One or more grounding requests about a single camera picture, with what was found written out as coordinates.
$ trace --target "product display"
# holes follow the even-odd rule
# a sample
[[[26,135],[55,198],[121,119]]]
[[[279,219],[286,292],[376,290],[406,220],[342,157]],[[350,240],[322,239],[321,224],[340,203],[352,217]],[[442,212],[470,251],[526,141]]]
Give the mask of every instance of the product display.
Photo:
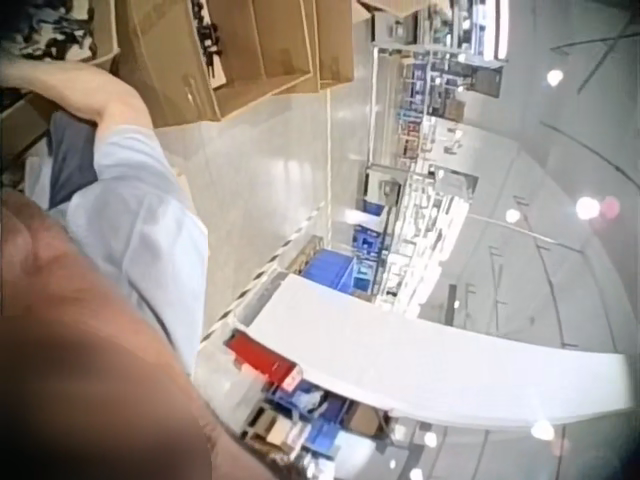
[[[97,57],[90,0],[37,0],[27,9],[19,33],[5,48],[31,60],[88,61]],[[0,111],[18,103],[24,93],[2,89]]]
[[[222,50],[220,50],[218,26],[211,21],[209,8],[202,0],[191,0],[191,8],[193,10],[196,35],[200,41],[202,59],[207,67],[211,88],[218,88],[227,83],[222,70],[222,63],[220,62]]]

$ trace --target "store aisle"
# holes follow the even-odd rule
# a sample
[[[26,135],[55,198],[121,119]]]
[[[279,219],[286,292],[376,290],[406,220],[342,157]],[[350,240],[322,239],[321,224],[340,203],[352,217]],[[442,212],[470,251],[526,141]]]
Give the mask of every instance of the store aisle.
[[[331,90],[332,205],[352,207],[368,138],[370,55],[355,26],[353,83]],[[308,215],[329,199],[327,94],[284,95],[222,123],[158,132],[209,229],[205,329]],[[325,228],[316,232],[327,233]]]

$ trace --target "person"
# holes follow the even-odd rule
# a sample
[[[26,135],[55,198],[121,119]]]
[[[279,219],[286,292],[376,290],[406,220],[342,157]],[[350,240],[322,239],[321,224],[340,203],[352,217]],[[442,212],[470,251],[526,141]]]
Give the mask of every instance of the person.
[[[138,93],[88,65],[6,53],[0,85],[64,109],[50,158],[27,179],[36,201],[2,191],[5,468],[24,478],[296,478],[241,445],[191,383],[207,232]]]

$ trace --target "tiled floor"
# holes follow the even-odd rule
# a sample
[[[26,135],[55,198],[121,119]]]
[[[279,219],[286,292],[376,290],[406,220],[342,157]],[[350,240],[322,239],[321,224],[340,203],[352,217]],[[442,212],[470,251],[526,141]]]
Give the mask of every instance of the tiled floor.
[[[368,35],[366,24],[355,26],[356,79],[329,92],[331,157],[327,92],[278,96],[223,123],[158,132],[209,229],[205,328],[318,205],[355,204],[368,142]]]

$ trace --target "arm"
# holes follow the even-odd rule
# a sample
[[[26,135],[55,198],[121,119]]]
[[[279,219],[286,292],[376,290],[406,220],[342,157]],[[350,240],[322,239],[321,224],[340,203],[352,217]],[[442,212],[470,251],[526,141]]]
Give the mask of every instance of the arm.
[[[105,137],[120,125],[153,128],[140,95],[96,67],[75,62],[37,62],[3,54],[0,85],[39,93],[77,117],[98,125]]]

